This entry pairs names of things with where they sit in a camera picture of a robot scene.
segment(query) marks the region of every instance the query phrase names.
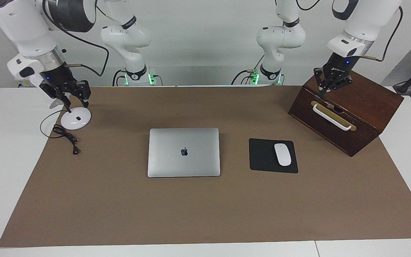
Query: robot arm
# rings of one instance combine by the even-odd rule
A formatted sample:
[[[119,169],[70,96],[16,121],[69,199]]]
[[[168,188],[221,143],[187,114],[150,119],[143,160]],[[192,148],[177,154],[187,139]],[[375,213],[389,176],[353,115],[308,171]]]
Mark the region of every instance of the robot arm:
[[[15,78],[40,74],[44,79],[40,88],[52,99],[63,101],[68,111],[71,103],[67,93],[88,106],[88,82],[75,80],[47,24],[30,1],[0,0],[0,28],[19,51],[7,64]]]
[[[102,40],[123,59],[129,85],[150,86],[153,83],[152,78],[147,71],[142,54],[137,50],[150,44],[150,34],[137,22],[128,0],[104,0],[104,2],[110,11],[109,16],[120,25],[103,27]]]
[[[276,14],[283,21],[283,26],[263,27],[258,31],[257,41],[264,50],[264,57],[259,67],[262,84],[274,84],[280,76],[284,56],[281,49],[302,46],[305,31],[299,24],[299,7],[295,0],[276,0]]]
[[[385,26],[398,10],[402,0],[348,0],[344,12],[334,10],[333,14],[345,20],[345,30],[329,41],[327,47],[333,51],[322,68],[315,68],[314,74],[319,97],[331,89],[338,89],[352,83],[350,71],[361,58],[377,60],[364,56]]]

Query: box lid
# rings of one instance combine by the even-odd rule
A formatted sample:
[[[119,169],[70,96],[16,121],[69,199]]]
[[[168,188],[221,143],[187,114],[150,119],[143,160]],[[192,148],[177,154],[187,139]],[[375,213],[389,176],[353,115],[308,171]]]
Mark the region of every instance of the box lid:
[[[356,72],[352,71],[350,75],[353,83],[326,93],[323,99],[383,131],[404,98]],[[310,78],[305,86],[318,94],[315,77]]]

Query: apple logo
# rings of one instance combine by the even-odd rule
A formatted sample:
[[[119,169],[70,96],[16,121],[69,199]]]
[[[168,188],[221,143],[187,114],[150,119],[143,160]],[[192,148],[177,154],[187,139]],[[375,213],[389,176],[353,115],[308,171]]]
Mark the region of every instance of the apple logo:
[[[180,151],[180,153],[181,153],[183,156],[187,156],[187,155],[188,155],[188,149],[185,147],[185,148],[183,148],[183,149]]]

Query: power cord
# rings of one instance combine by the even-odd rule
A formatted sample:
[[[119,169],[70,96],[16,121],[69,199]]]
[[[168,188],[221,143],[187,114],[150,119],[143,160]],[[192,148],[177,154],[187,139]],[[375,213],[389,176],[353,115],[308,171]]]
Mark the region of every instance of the power cord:
[[[160,75],[153,75],[153,77],[158,77],[158,78],[161,80],[161,85],[164,86],[164,84],[163,84],[163,79],[161,78]]]
[[[394,34],[396,33],[397,29],[399,28],[399,25],[401,24],[401,21],[402,21],[402,17],[404,16],[404,11],[402,10],[401,6],[399,6],[399,11],[401,11],[401,17],[399,18],[399,21],[398,21],[396,27],[394,28],[393,34],[391,34],[390,39],[388,40],[388,43],[386,44],[385,51],[383,52],[383,57],[381,59],[377,59],[377,57],[364,55],[364,56],[361,56],[361,58],[374,60],[374,61],[377,61],[377,62],[383,62],[385,60],[386,51],[388,51],[388,47],[390,46],[391,40],[393,39]]]
[[[242,81],[240,81],[240,85],[242,85],[243,81],[244,81],[245,79],[247,79],[247,81],[245,82],[245,85],[246,85],[247,82],[248,82],[248,79],[250,79],[250,78],[252,78],[252,77],[251,77],[251,76],[246,76],[245,78],[243,78]]]
[[[251,70],[243,70],[243,71],[239,72],[237,75],[235,75],[235,77],[234,77],[233,81],[231,82],[231,84],[233,85],[234,82],[235,82],[235,80],[236,80],[242,73],[245,73],[245,72],[250,73]]]
[[[94,46],[94,47],[98,47],[98,48],[104,49],[104,50],[106,51],[106,53],[107,53],[107,54],[106,54],[106,60],[104,61],[104,65],[103,65],[103,67],[102,67],[101,73],[98,73],[97,71],[93,70],[92,68],[90,68],[90,67],[88,67],[88,66],[86,66],[86,65],[75,66],[75,67],[84,67],[84,68],[87,68],[87,69],[93,71],[93,72],[94,72],[96,75],[98,75],[99,77],[101,77],[101,76],[104,74],[104,71],[106,70],[107,61],[109,60],[109,50],[108,50],[107,48],[103,47],[103,46],[97,45],[97,44],[95,44],[95,43],[86,41],[85,39],[81,39],[81,38],[79,38],[78,36],[75,36],[75,35],[73,35],[73,34],[70,34],[67,30],[65,30],[64,28],[62,28],[62,26],[60,26],[59,24],[57,24],[57,23],[50,17],[50,15],[47,13],[47,9],[45,8],[45,3],[46,3],[46,1],[47,1],[47,0],[42,0],[42,10],[44,11],[45,16],[47,17],[47,19],[48,19],[52,24],[54,24],[55,27],[57,27],[59,30],[63,31],[63,32],[64,32],[65,34],[67,34],[68,36],[71,36],[71,37],[73,37],[74,39],[77,39],[78,41],[84,42],[84,43],[89,44],[89,45],[92,45],[92,46]]]
[[[119,76],[119,77],[117,78],[117,80],[116,80],[117,86],[118,86],[118,79],[121,79],[121,78],[126,78],[126,77],[125,77],[125,76]]]
[[[318,4],[320,2],[320,0],[317,0],[312,6],[310,6],[309,8],[302,8],[300,5],[299,5],[299,0],[296,0],[296,3],[297,3],[297,7],[299,7],[299,9],[301,9],[301,10],[310,10],[310,9],[312,9],[313,7],[315,7],[315,5],[316,4]]]
[[[114,78],[113,78],[113,80],[112,80],[112,86],[115,86],[115,80],[117,79],[117,75],[120,73],[120,72],[124,72],[125,70],[117,70],[117,72],[114,74]]]
[[[53,132],[57,133],[59,136],[57,137],[51,137],[49,135],[46,135],[43,131],[42,131],[42,124],[44,123],[44,121],[46,119],[48,119],[49,117],[51,117],[54,114],[57,114],[58,112],[67,112],[66,110],[59,110],[57,112],[54,112],[50,115],[48,115],[47,117],[44,118],[44,120],[41,121],[41,124],[39,125],[39,130],[41,131],[42,135],[48,137],[48,138],[62,138],[65,137],[67,138],[73,145],[73,150],[72,150],[72,154],[77,155],[80,150],[78,149],[78,147],[75,145],[77,143],[77,138],[74,137],[74,135],[72,135],[71,133],[67,132],[67,130],[61,126],[60,124],[55,124],[54,128],[52,129]]]

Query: white lamp base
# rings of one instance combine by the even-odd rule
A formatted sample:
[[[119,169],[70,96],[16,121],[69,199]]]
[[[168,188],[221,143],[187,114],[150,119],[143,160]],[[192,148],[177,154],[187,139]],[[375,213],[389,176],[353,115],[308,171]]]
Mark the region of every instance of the white lamp base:
[[[67,130],[78,130],[91,120],[91,112],[85,107],[75,107],[61,117],[61,125]]]

